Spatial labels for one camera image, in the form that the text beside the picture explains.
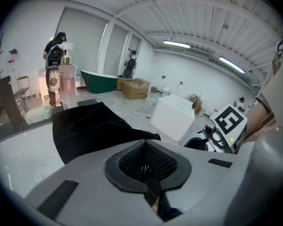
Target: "green bathtub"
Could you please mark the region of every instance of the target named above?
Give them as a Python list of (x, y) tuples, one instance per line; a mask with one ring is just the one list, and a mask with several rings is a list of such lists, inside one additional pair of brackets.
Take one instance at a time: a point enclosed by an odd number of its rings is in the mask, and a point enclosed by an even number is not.
[(95, 73), (86, 70), (81, 70), (81, 75), (91, 93), (105, 93), (116, 89), (117, 77), (108, 74)]

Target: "cardboard box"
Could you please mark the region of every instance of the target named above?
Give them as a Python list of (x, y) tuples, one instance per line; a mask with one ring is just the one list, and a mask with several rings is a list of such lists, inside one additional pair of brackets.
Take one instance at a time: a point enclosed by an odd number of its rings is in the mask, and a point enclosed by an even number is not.
[(125, 81), (132, 81), (133, 79), (126, 79), (126, 78), (120, 78), (117, 79), (117, 90), (123, 90), (123, 85)]
[[(189, 101), (195, 103), (196, 102), (196, 98), (194, 99), (193, 97), (190, 97)], [(201, 107), (201, 104), (202, 104), (202, 101), (201, 100), (198, 100), (196, 105), (195, 105), (195, 108), (194, 108), (194, 112), (197, 113)]]
[(124, 82), (122, 93), (128, 99), (144, 99), (147, 97), (149, 90), (149, 82), (142, 79), (134, 79)]

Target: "white column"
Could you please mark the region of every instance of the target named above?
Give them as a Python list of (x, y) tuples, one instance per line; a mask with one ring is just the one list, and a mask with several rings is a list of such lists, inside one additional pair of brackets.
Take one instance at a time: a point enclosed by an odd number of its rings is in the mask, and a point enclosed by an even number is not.
[(109, 41), (111, 38), (111, 34), (115, 25), (115, 18), (112, 18), (109, 20), (109, 22), (106, 24), (102, 41), (100, 42), (100, 50), (98, 55), (98, 65), (97, 65), (97, 73), (104, 73), (104, 66), (105, 66), (105, 59), (107, 54), (107, 49), (109, 45)]
[(127, 33), (127, 36), (126, 36), (126, 39), (125, 39), (125, 42), (124, 42), (124, 46), (123, 46), (123, 51), (122, 51), (121, 59), (119, 61), (118, 75), (120, 75), (123, 72), (124, 63), (125, 63), (125, 61), (127, 59), (126, 55), (127, 55), (127, 52), (128, 52), (128, 48), (129, 48), (129, 45), (130, 45), (132, 34), (133, 34), (132, 32)]

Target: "gray tile floor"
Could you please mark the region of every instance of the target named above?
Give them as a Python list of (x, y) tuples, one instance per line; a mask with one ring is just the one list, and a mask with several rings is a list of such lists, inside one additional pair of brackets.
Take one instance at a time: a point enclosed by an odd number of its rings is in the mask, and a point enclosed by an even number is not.
[[(80, 89), (77, 92), (78, 101), (96, 99), (98, 102), (103, 102), (110, 110), (112, 110), (115, 114), (123, 118), (133, 128), (145, 130), (151, 133), (158, 133), (162, 141), (171, 143), (174, 145), (178, 145), (180, 141), (177, 142), (173, 140), (171, 137), (164, 134), (162, 131), (160, 131), (156, 127), (152, 126), (150, 124), (150, 119), (147, 117), (147, 114), (152, 114), (152, 112), (154, 111), (155, 105), (159, 97), (160, 97), (160, 94), (149, 93), (146, 99), (130, 100), (130, 99), (127, 99), (122, 94), (121, 91), (112, 91), (112, 92), (102, 93), (102, 94), (92, 94), (88, 92), (86, 89)], [(44, 105), (48, 105), (48, 104), (49, 104), (49, 99), (47, 99), (45, 103), (43, 103), (41, 99), (36, 100), (35, 98), (33, 98), (32, 102), (30, 102), (31, 109), (41, 107)], [(25, 113), (23, 111), (22, 106), (19, 106), (19, 109), (20, 111), (22, 111), (22, 114)], [(185, 135), (190, 132), (199, 130), (201, 126), (207, 123), (208, 121), (209, 121), (209, 118), (207, 117), (201, 117), (201, 116), (195, 115), (195, 120), (193, 124), (190, 126), (190, 128), (188, 129), (188, 131), (185, 133)], [(0, 125), (6, 122), (8, 122), (8, 117), (6, 115), (3, 115), (0, 118)]]

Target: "light fixture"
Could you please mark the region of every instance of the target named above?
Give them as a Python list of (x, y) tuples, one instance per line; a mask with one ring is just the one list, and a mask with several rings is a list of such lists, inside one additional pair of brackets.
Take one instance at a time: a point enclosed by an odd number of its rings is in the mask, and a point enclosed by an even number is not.
[(174, 46), (183, 47), (183, 48), (190, 48), (190, 46), (188, 44), (184, 44), (184, 43), (176, 43), (176, 42), (171, 42), (171, 41), (164, 41), (164, 44), (174, 45)]
[(241, 69), (240, 67), (238, 67), (237, 65), (234, 65), (232, 62), (228, 61), (227, 59), (220, 57), (219, 58), (222, 62), (225, 62), (226, 64), (228, 64), (229, 66), (233, 67), (235, 70), (238, 70), (240, 73), (245, 73), (245, 71), (243, 69)]

